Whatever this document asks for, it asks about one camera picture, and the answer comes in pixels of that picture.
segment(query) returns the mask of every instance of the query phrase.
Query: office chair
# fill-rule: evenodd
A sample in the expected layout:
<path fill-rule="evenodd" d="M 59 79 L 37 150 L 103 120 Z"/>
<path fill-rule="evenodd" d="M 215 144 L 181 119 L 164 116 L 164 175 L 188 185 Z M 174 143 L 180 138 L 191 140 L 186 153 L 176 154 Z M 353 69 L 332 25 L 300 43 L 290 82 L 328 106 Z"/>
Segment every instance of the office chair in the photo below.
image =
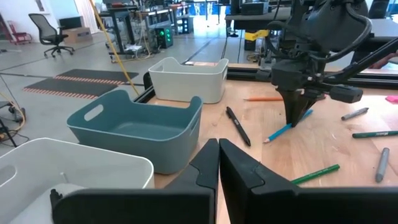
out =
<path fill-rule="evenodd" d="M 43 45 L 55 45 L 55 47 L 48 49 L 44 52 L 44 57 L 47 58 L 47 52 L 51 51 L 51 56 L 55 58 L 54 52 L 57 51 L 58 54 L 61 50 L 67 50 L 70 55 L 73 55 L 75 49 L 73 47 L 59 46 L 65 38 L 68 37 L 66 34 L 62 34 L 62 27 L 60 27 L 59 34 L 57 30 L 50 25 L 48 20 L 42 14 L 30 13 L 30 19 L 39 29 L 39 39 L 40 43 Z"/>

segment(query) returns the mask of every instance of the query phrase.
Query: light gray plastic bin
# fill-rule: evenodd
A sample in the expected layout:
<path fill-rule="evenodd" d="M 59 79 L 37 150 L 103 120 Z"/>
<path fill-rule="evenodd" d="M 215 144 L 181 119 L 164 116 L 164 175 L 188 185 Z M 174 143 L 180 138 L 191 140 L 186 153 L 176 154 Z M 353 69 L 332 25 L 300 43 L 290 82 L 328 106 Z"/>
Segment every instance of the light gray plastic bin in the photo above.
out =
<path fill-rule="evenodd" d="M 189 102 L 199 96 L 204 103 L 218 103 L 225 91 L 227 71 L 225 58 L 216 66 L 192 66 L 167 57 L 149 68 L 149 75 L 158 99 Z"/>

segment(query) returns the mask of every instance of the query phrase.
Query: table surface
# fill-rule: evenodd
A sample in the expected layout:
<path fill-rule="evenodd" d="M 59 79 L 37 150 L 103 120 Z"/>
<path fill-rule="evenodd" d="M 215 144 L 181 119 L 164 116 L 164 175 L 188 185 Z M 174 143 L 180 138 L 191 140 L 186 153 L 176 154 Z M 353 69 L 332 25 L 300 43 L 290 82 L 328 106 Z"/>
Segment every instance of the table surface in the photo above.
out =
<path fill-rule="evenodd" d="M 250 96 L 279 96 L 270 83 L 226 81 L 222 100 L 203 105 L 200 135 L 192 158 L 209 138 L 228 138 L 266 167 L 288 180 L 318 171 L 333 164 L 340 170 L 306 182 L 301 187 L 398 186 L 398 137 L 353 139 L 352 133 L 398 130 L 398 105 L 385 100 L 386 95 L 398 95 L 392 90 L 364 90 L 360 102 L 346 104 L 327 97 L 313 106 L 313 114 L 281 135 L 263 144 L 270 134 L 285 125 L 284 104 L 247 102 Z M 188 103 L 163 101 L 155 97 L 148 103 L 187 107 Z M 247 147 L 225 113 L 229 106 L 251 140 Z M 341 117 L 354 110 L 369 107 L 368 113 L 347 121 Z M 375 172 L 381 151 L 390 148 L 389 166 L 384 180 L 377 184 Z M 178 174 L 155 175 L 155 186 L 162 188 Z M 219 185 L 218 223 L 229 223 L 228 211 Z"/>

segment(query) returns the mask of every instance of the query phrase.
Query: teal plastic bin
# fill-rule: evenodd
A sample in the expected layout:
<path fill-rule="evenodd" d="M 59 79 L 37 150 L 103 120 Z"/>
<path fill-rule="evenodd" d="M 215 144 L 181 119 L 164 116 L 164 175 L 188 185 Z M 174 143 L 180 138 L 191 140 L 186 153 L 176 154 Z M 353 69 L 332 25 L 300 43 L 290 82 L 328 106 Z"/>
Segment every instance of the teal plastic bin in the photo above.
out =
<path fill-rule="evenodd" d="M 135 103 L 117 90 L 72 114 L 67 124 L 80 144 L 146 157 L 155 172 L 172 174 L 187 165 L 197 145 L 202 105 L 197 96 L 188 108 Z"/>

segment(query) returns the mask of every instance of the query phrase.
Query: white wall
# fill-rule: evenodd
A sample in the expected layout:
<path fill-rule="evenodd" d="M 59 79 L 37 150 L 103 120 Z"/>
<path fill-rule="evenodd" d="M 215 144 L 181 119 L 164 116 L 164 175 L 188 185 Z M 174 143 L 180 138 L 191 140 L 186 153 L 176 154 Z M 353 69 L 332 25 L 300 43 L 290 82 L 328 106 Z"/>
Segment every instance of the white wall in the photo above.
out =
<path fill-rule="evenodd" d="M 59 19 L 80 16 L 76 8 L 75 0 L 48 0 L 48 1 L 52 9 L 53 16 L 57 21 Z"/>
<path fill-rule="evenodd" d="M 42 0 L 42 3 L 46 9 L 44 16 L 51 26 L 57 28 L 57 20 L 52 14 L 49 0 Z M 27 32 L 32 35 L 34 42 L 39 42 L 39 30 L 28 16 L 29 13 L 40 13 L 34 0 L 0 0 L 0 13 L 4 21 L 15 23 L 17 32 Z"/>

